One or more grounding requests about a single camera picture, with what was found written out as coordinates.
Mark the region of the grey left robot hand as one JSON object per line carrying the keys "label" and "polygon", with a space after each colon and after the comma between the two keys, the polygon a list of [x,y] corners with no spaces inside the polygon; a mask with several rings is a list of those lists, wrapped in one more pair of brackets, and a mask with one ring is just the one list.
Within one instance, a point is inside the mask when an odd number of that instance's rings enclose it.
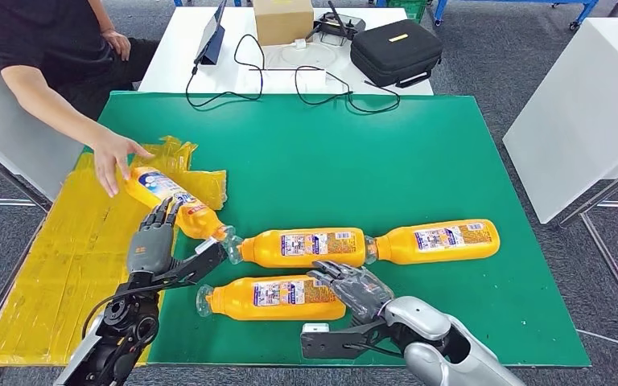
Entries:
{"label": "grey left robot hand", "polygon": [[176,215],[182,204],[179,199],[168,197],[143,218],[130,241],[126,258],[128,273],[158,275],[170,269]]}

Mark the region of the person's right hand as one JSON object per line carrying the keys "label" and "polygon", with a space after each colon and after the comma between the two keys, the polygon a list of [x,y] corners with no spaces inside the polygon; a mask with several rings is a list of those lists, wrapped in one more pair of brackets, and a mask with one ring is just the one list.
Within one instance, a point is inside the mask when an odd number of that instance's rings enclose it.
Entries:
{"label": "person's right hand", "polygon": [[153,158],[136,141],[116,134],[109,129],[103,129],[91,143],[93,149],[94,168],[98,182],[109,197],[119,192],[116,169],[119,169],[124,180],[130,177],[128,157],[133,154],[141,158]]}

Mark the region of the person's left hand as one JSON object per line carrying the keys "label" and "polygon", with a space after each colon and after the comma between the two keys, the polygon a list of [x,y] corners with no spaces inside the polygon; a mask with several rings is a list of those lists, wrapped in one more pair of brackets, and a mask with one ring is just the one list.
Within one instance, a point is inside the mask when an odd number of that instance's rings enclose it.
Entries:
{"label": "person's left hand", "polygon": [[112,49],[115,50],[122,61],[129,60],[131,43],[125,35],[115,31],[114,29],[108,29],[103,31],[101,36],[110,44]]}

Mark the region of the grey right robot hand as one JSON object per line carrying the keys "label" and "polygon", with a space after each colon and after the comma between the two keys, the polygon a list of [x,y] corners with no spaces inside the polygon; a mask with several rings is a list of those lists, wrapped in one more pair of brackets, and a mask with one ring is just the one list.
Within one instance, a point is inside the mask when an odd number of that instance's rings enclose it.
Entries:
{"label": "grey right robot hand", "polygon": [[384,307],[395,299],[393,291],[365,267],[314,261],[307,276],[325,285],[351,310],[361,324],[377,319]]}

